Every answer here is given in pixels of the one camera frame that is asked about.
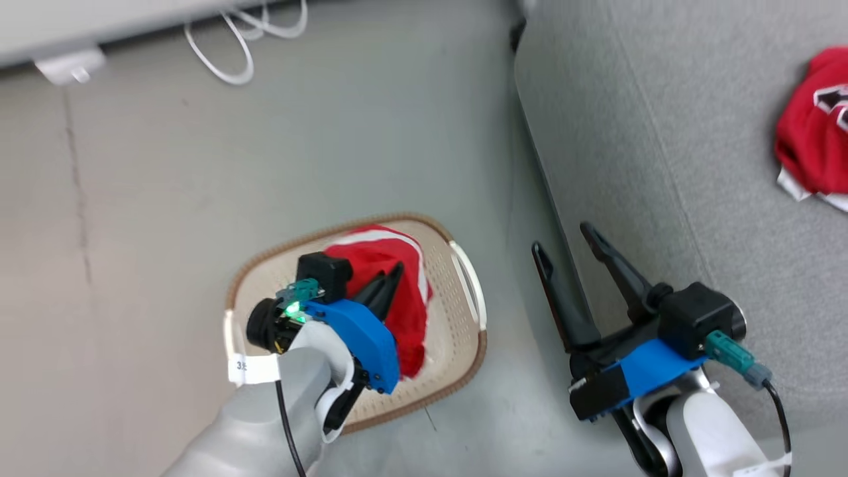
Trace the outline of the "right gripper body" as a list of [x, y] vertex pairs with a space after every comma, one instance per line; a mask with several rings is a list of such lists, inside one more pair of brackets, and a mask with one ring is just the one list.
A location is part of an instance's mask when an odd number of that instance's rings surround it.
[[611, 417], [647, 476], [682, 475], [661, 414], [684, 376], [684, 359], [666, 343], [664, 326], [663, 318], [653, 318], [570, 353], [569, 400], [576, 417]]

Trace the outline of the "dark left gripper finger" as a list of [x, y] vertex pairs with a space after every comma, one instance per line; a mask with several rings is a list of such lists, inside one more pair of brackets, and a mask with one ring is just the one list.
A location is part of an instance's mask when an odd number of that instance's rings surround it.
[[403, 262], [396, 262], [389, 272], [379, 272], [375, 292], [375, 316], [381, 323], [387, 320], [401, 279], [405, 274]]
[[393, 303], [393, 276], [378, 272], [354, 296], [354, 302], [366, 306], [375, 317], [387, 317]]

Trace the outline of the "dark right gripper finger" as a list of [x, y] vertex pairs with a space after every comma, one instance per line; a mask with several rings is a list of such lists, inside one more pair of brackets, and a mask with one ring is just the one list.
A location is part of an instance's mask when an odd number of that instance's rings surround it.
[[657, 314], [665, 284], [652, 284], [634, 268], [617, 249], [588, 221], [580, 224], [580, 232], [594, 258], [611, 275], [627, 306], [627, 316], [633, 324], [648, 323]]
[[564, 349], [567, 352], [590, 350], [602, 339], [599, 330], [590, 318], [578, 310], [541, 242], [533, 242], [532, 257]]

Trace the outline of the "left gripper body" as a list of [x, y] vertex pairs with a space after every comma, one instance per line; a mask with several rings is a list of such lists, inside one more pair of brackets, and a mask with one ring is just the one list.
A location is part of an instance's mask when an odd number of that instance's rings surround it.
[[327, 363], [330, 377], [315, 404], [321, 438], [330, 444], [341, 435], [352, 406], [370, 384], [370, 373], [358, 361], [368, 344], [358, 318], [370, 319], [351, 301], [329, 305], [314, 301], [266, 298], [254, 306], [246, 339], [272, 355], [312, 350]]

